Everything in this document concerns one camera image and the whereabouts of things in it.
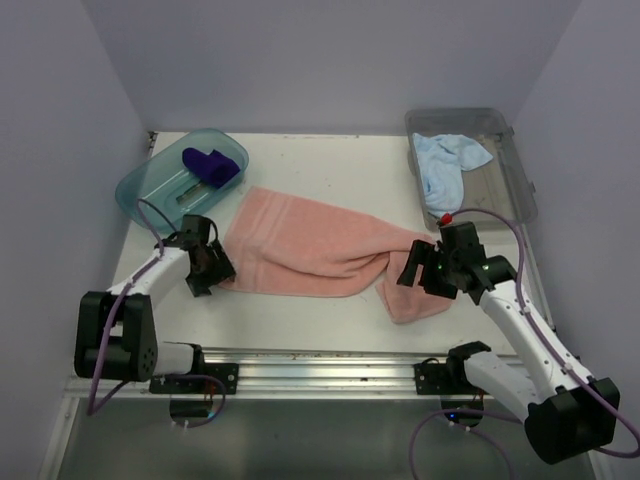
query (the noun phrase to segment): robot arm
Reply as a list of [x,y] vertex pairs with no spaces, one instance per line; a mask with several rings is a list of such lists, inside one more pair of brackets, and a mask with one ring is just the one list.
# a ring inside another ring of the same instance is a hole
[[[159,375],[202,373],[204,356],[200,346],[158,343],[153,308],[183,279],[197,297],[209,295],[210,286],[235,275],[217,232],[209,242],[211,225],[206,217],[185,215],[181,229],[162,241],[162,256],[156,245],[150,261],[131,276],[137,281],[126,292],[116,313],[122,333],[109,332],[100,378],[145,382]],[[106,292],[88,292],[82,298],[74,355],[78,376],[93,376],[109,311],[129,282],[127,279]]]
[[[516,272],[504,257],[486,257],[472,223],[441,226],[440,232],[437,249],[420,240],[414,242],[398,284],[413,285],[421,264],[419,285],[425,292],[447,298],[455,298],[458,290],[468,293],[498,325],[528,372],[525,377],[489,347],[475,342],[449,352],[446,368],[453,383],[493,395],[524,423],[531,446],[547,463],[610,443],[615,417],[568,371],[617,409],[620,394],[614,383],[608,378],[596,380],[524,295],[526,313],[538,332],[534,330],[518,301]],[[562,363],[545,341],[562,357]]]

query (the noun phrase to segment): pink towel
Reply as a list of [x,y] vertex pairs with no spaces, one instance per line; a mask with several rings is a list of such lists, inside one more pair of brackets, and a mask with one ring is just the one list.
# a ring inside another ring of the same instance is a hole
[[395,323],[440,313],[451,302],[421,287],[396,285],[416,238],[424,234],[370,215],[253,187],[224,239],[240,292],[346,297],[383,271],[377,291]]

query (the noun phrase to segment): red cap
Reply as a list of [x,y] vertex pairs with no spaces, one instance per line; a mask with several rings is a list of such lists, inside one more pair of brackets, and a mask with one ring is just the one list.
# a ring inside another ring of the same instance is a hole
[[445,213],[442,217],[440,217],[438,224],[440,226],[444,226],[444,225],[450,224],[452,221],[453,221],[453,216],[450,213]]

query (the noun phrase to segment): clear plastic bin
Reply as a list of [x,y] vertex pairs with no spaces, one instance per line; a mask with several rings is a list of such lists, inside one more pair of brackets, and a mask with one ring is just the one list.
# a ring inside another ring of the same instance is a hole
[[[204,184],[182,163],[182,152],[189,147],[205,153],[218,150],[233,160],[240,167],[240,172],[221,188]],[[116,188],[116,200],[138,225],[146,227],[136,209],[137,199],[144,198],[162,210],[180,228],[183,215],[204,215],[242,182],[248,165],[247,151],[234,139],[218,130],[196,130],[169,145],[123,178]],[[140,208],[159,231],[171,231],[153,209],[146,205],[141,205]]]
[[[521,224],[538,214],[533,189],[520,163],[513,143],[513,129],[500,112],[492,108],[436,108],[412,110],[405,116],[409,144],[409,167],[418,183],[420,204],[429,230],[437,229],[438,218],[424,203],[422,178],[417,175],[418,157],[413,134],[425,137],[451,133],[477,140],[492,155],[493,160],[470,172],[462,172],[464,200],[462,208],[480,207],[499,213]],[[498,229],[504,225],[487,215],[470,213],[465,216],[479,229]]]

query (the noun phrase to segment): cable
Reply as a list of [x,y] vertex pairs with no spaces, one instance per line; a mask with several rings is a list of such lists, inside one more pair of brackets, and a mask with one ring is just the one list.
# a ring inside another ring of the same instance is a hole
[[[523,276],[523,270],[524,270],[525,242],[524,242],[524,239],[522,238],[522,234],[520,233],[520,230],[512,222],[504,218],[502,215],[492,212],[490,210],[485,210],[484,208],[463,208],[462,210],[458,210],[457,212],[452,213],[451,216],[454,217],[456,215],[460,215],[462,213],[467,213],[467,212],[485,213],[494,218],[497,218],[498,220],[504,222],[515,235],[516,241],[518,242],[518,270],[516,272],[516,297],[518,298],[518,304],[520,305],[520,309],[524,313],[524,316],[527,319],[527,322],[531,326],[532,330],[535,332],[535,334],[540,339],[542,344],[545,346],[547,351],[551,354],[551,356],[560,365],[567,365],[565,358],[558,353],[558,351],[553,347],[551,342],[549,342],[549,340],[545,337],[542,330],[540,330],[540,327],[536,324],[536,321],[534,320],[533,316],[529,311],[529,308],[527,308],[527,305],[524,301],[524,294],[522,289],[522,276]],[[616,410],[609,402],[607,402],[604,398],[602,398],[602,396],[600,396],[598,392],[596,392],[586,382],[584,382],[584,380],[582,380],[582,378],[580,378],[580,376],[577,373],[575,373],[573,368],[570,368],[570,364],[569,364],[569,368],[565,368],[565,371],[569,374],[569,376],[573,380],[575,380],[575,382],[578,385],[580,385],[580,387],[582,387],[587,393],[589,393],[589,395],[591,395],[594,398],[594,400],[596,400],[600,405],[602,405],[602,407],[608,413],[613,415],[617,420],[620,421],[620,423],[622,423],[625,427],[627,427],[627,429],[629,430],[631,435],[633,435],[637,443],[636,449],[631,452],[619,452],[615,450],[609,450],[607,448],[596,448],[595,450],[597,452],[604,453],[605,455],[610,455],[612,457],[617,457],[617,458],[640,457],[640,431],[638,431],[638,429],[629,420],[627,420],[627,418],[625,418],[618,410]]]
[[[153,225],[151,225],[151,222],[150,222],[150,221],[149,221],[149,219],[145,216],[145,214],[144,214],[144,213],[142,213],[142,209],[140,208],[140,204],[141,204],[141,203],[144,203],[146,206],[148,206],[148,207],[152,208],[153,210],[155,210],[155,212],[156,212],[158,215],[160,215],[160,216],[163,218],[163,220],[164,220],[165,222],[167,222],[167,225],[169,225],[169,226],[171,227],[171,230],[173,230],[174,232],[177,232],[177,231],[178,231],[178,229],[176,228],[176,226],[174,225],[174,223],[173,223],[171,220],[169,220],[169,218],[168,218],[164,213],[162,213],[162,210],[160,210],[158,207],[156,207],[156,206],[155,206],[153,203],[151,203],[149,200],[145,200],[144,198],[139,198],[139,199],[137,200],[137,202],[136,202],[136,210],[138,210],[138,215],[140,215],[140,218],[142,219],[142,221],[144,222],[144,224],[147,226],[147,228],[148,228],[149,230],[151,230],[151,233],[153,233],[153,232],[156,232],[156,233],[157,233],[157,231],[156,231],[156,229],[153,227]],[[156,237],[156,240],[158,240],[158,242],[160,242],[160,240],[159,240],[159,239],[160,239],[160,235],[157,235],[157,236],[156,236],[156,234],[154,234],[153,236],[154,236],[154,237]]]
[[[411,434],[411,439],[409,440],[409,467],[411,468],[411,475],[413,476],[414,480],[420,480],[420,477],[418,477],[418,472],[416,470],[415,455],[414,455],[416,439],[418,438],[418,434],[420,433],[420,430],[422,430],[422,427],[424,427],[427,424],[427,422],[429,422],[432,418],[435,418],[435,417],[437,417],[439,415],[448,415],[448,414],[451,414],[451,413],[462,413],[462,414],[465,414],[465,415],[478,415],[478,414],[481,414],[483,416],[496,418],[498,420],[503,420],[505,422],[518,423],[518,424],[520,423],[515,418],[513,418],[513,417],[511,417],[511,416],[509,416],[507,414],[504,414],[504,413],[479,411],[479,410],[474,410],[472,408],[447,408],[447,409],[444,409],[444,410],[437,410],[437,411],[429,414],[424,420],[422,420],[416,426],[416,428],[413,430],[413,433]],[[515,468],[513,467],[513,463],[511,462],[511,460],[509,460],[509,457],[507,456],[507,452],[490,435],[487,435],[486,433],[478,431],[478,430],[473,429],[473,428],[467,428],[464,425],[460,425],[459,423],[455,423],[455,422],[452,422],[452,423],[455,426],[459,427],[459,428],[465,429],[469,433],[473,433],[474,435],[476,435],[476,436],[478,436],[480,438],[483,438],[484,440],[489,442],[491,445],[493,445],[495,447],[495,449],[498,450],[498,453],[500,453],[500,455],[504,459],[505,463],[507,464],[507,468],[509,470],[509,479],[513,480],[513,479],[516,478]]]
[[109,314],[107,315],[107,321],[104,324],[104,329],[102,332],[102,339],[100,340],[100,348],[98,349],[98,357],[96,358],[96,365],[93,369],[93,377],[91,379],[91,389],[89,390],[89,405],[87,406],[87,415],[91,416],[96,414],[104,405],[113,397],[118,390],[124,387],[128,382],[122,381],[118,385],[116,385],[109,393],[107,393],[104,398],[100,399],[96,404],[96,395],[98,393],[98,385],[100,383],[100,377],[102,376],[102,368],[104,367],[104,359],[107,354],[107,346],[109,345],[109,333],[111,332],[111,328],[113,328],[113,324],[115,322],[116,315],[118,313],[118,309],[120,305],[124,301],[124,298],[127,296],[127,293],[131,288],[135,285],[135,283],[142,277],[145,273],[147,273],[151,268],[153,268],[163,257],[164,255],[164,244],[162,243],[162,238],[160,238],[160,234],[155,229],[155,227],[149,222],[149,219],[144,214],[142,209],[140,208],[140,203],[144,203],[149,205],[153,209],[155,209],[160,215],[162,215],[165,220],[173,227],[173,224],[167,219],[162,212],[153,204],[144,200],[142,198],[138,199],[136,203],[136,208],[138,209],[138,214],[142,218],[142,221],[147,225],[153,236],[155,237],[158,243],[158,252],[159,255],[154,257],[149,261],[146,265],[144,265],[140,270],[138,270],[129,280],[125,286],[122,288],[120,294],[116,297],[116,300],[113,302],[113,306],[109,310]]
[[217,378],[212,377],[210,375],[193,375],[193,374],[185,374],[185,375],[172,374],[172,375],[165,375],[165,378],[169,380],[204,380],[206,382],[213,382],[218,386],[218,388],[220,388],[220,392],[222,393],[222,400],[220,400],[220,405],[218,405],[218,408],[216,408],[215,412],[211,412],[209,414],[206,420],[202,420],[200,422],[194,422],[194,423],[184,422],[182,424],[179,424],[181,427],[183,428],[202,427],[204,425],[207,425],[213,422],[213,420],[215,420],[218,417],[218,415],[220,415],[220,412],[222,412],[222,409],[224,408],[224,404],[227,401],[227,388],[224,386],[224,383],[222,383]]

